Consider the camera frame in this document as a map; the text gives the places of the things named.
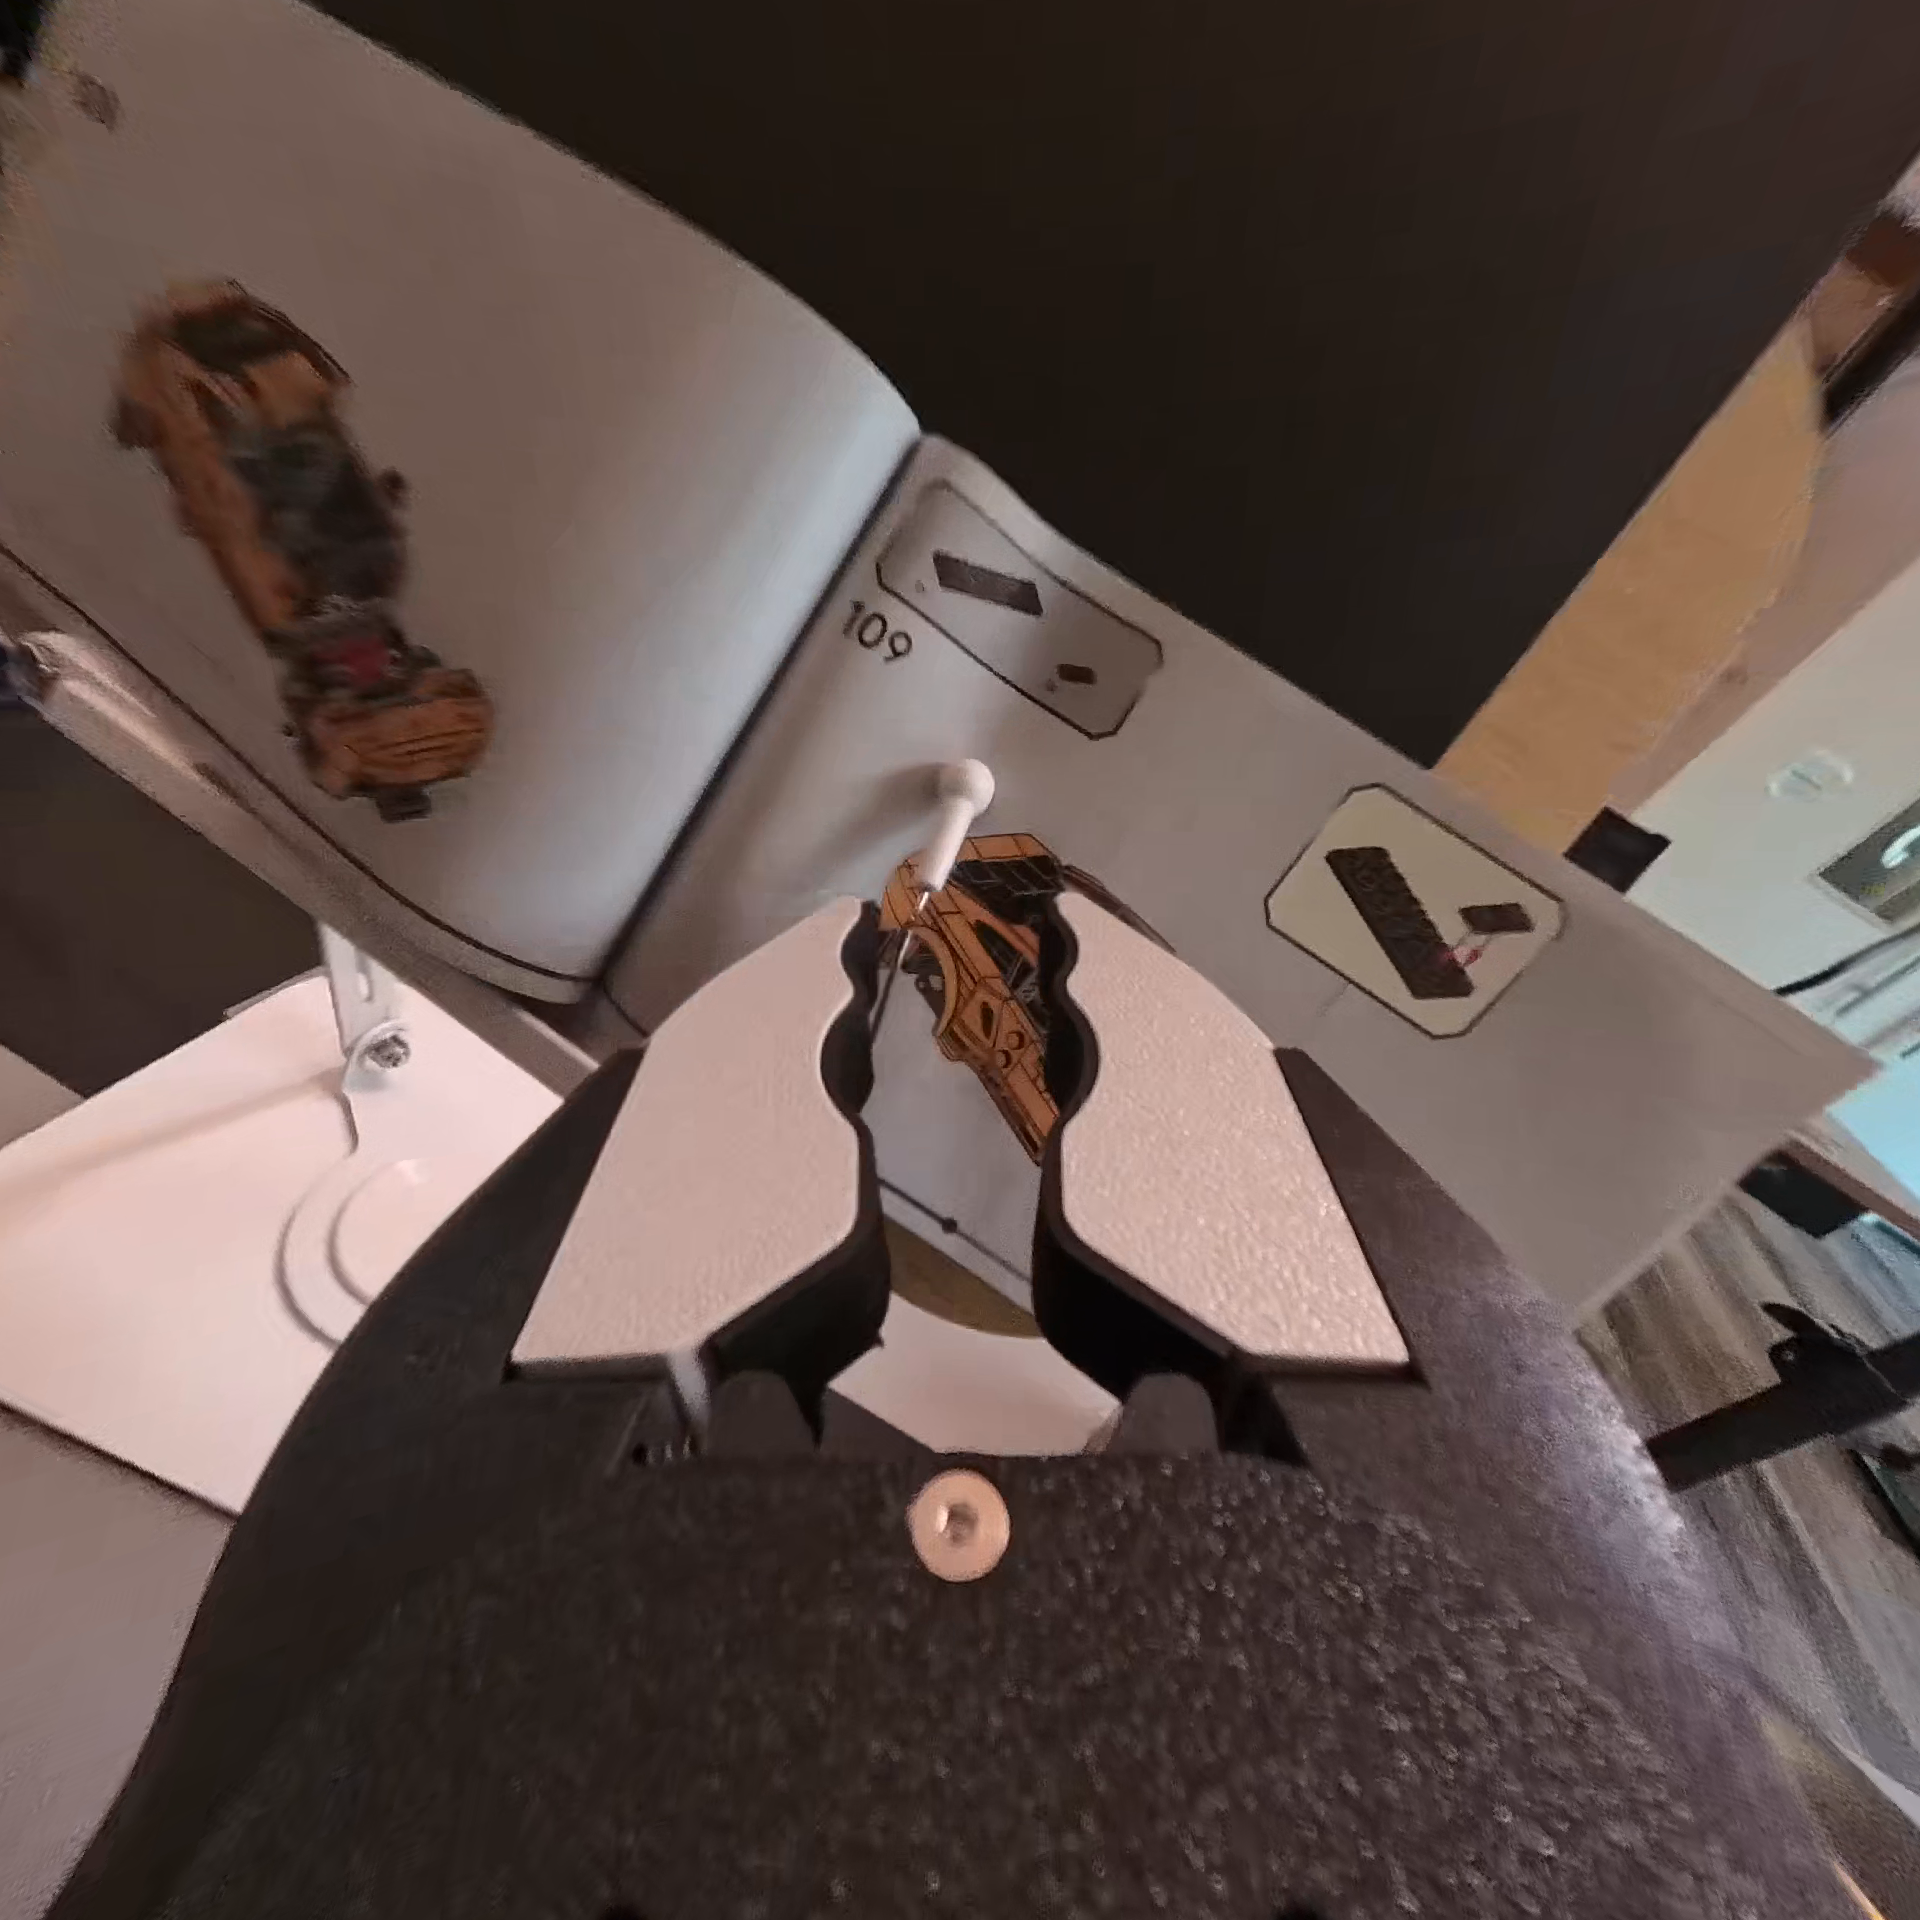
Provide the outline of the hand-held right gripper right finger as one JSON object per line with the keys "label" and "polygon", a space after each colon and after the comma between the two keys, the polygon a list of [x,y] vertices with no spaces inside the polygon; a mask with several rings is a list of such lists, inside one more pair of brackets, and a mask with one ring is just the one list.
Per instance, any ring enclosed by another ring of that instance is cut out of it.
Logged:
{"label": "hand-held right gripper right finger", "polygon": [[1030,1301],[1116,1403],[1187,1380],[1220,1428],[1267,1389],[1421,1382],[1279,1045],[1170,949],[1087,894],[1042,925],[1044,1086]]}

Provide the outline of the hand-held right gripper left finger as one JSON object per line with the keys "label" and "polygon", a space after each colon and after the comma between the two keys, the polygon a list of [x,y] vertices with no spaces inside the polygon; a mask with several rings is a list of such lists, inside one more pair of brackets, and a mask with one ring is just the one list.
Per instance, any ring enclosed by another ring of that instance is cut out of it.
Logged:
{"label": "hand-held right gripper left finger", "polygon": [[653,1034],[510,1349],[528,1386],[667,1391],[713,1432],[774,1380],[809,1432],[882,1341],[892,1259],[872,1133],[879,909],[839,896]]}

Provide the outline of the instruction booklet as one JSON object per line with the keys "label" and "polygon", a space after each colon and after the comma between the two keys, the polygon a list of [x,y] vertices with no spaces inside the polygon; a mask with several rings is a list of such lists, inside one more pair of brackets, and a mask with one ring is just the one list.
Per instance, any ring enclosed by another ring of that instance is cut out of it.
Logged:
{"label": "instruction booklet", "polygon": [[1583,1318],[1859,1046],[1051,528],[803,301],[306,5],[4,83],[4,567],[356,907],[644,1033],[997,798],[887,1016],[887,1210],[1028,1290],[1070,892]]}

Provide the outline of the white book stand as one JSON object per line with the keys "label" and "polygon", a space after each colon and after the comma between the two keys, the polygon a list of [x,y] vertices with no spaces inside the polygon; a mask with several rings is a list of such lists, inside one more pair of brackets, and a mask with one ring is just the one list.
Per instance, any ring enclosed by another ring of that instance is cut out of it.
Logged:
{"label": "white book stand", "polygon": [[[639,1054],[563,1106],[527,1069],[323,930],[299,982],[4,1150],[4,1404],[239,1516],[325,1362],[399,1333],[450,1262],[449,1333],[483,1386],[513,1349]],[[1068,1455],[1115,1399],[1042,1338],[888,1307],[829,1391],[948,1455]]]}

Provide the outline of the large dark panel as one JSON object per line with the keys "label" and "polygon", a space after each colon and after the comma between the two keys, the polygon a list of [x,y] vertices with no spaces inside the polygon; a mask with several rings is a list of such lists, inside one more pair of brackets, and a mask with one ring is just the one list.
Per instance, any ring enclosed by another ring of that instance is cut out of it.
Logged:
{"label": "large dark panel", "polygon": [[364,2],[1436,764],[1916,158],[1916,5]]}

